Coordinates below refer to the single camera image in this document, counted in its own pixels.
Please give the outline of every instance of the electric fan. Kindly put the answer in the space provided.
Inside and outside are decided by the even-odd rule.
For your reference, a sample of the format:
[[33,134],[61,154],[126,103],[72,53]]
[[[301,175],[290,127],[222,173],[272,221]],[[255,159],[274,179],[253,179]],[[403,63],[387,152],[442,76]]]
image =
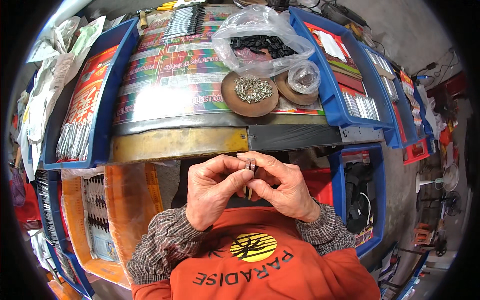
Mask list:
[[458,167],[455,164],[445,169],[444,176],[442,178],[437,178],[435,180],[420,180],[420,173],[417,173],[415,178],[415,191],[418,194],[420,192],[420,186],[422,185],[435,183],[436,188],[437,183],[441,183],[447,192],[451,192],[456,188],[459,179],[460,173],[458,172]]

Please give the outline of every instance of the black bag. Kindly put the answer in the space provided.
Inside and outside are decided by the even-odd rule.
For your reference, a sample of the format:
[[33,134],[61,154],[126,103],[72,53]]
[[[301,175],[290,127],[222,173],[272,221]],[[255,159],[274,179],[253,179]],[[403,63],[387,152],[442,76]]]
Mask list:
[[369,221],[372,214],[373,223],[376,222],[377,205],[372,176],[371,164],[348,163],[345,168],[347,229],[355,234],[374,225]]

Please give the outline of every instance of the hammer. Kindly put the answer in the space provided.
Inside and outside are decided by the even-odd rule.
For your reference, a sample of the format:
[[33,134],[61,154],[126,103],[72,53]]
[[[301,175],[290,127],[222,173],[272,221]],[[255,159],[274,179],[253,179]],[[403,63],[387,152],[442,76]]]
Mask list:
[[176,1],[173,2],[168,2],[164,3],[160,6],[152,7],[152,8],[146,8],[142,10],[137,10],[136,15],[140,16],[140,28],[145,29],[148,27],[147,24],[147,15],[153,11],[166,11],[166,10],[171,10],[173,9],[173,5],[176,3]]

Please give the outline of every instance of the hand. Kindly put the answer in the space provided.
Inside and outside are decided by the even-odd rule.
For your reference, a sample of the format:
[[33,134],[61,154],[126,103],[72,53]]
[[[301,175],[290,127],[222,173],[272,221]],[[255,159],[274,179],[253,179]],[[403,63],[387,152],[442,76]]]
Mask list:
[[[238,153],[237,157],[244,161],[255,158],[256,165],[264,169],[259,168],[255,174],[258,178],[249,181],[247,186],[281,214],[307,223],[320,217],[320,207],[310,197],[299,166],[283,164],[272,156],[258,152]],[[280,185],[276,190],[271,187],[275,184]]]
[[188,170],[187,219],[198,231],[205,231],[222,215],[230,197],[253,178],[238,158],[219,155]]

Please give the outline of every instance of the plaid sleeve cover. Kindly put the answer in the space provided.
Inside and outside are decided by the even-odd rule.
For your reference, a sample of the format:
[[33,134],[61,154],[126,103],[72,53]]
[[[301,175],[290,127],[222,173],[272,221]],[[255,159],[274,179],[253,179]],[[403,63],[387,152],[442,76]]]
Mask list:
[[169,279],[173,269],[193,257],[207,232],[197,231],[185,215],[187,205],[156,215],[135,248],[127,269],[136,285]]
[[320,255],[355,247],[355,237],[347,230],[342,218],[335,214],[335,209],[327,204],[317,204],[321,213],[316,221],[305,223],[297,220],[297,230],[303,240],[311,244]]

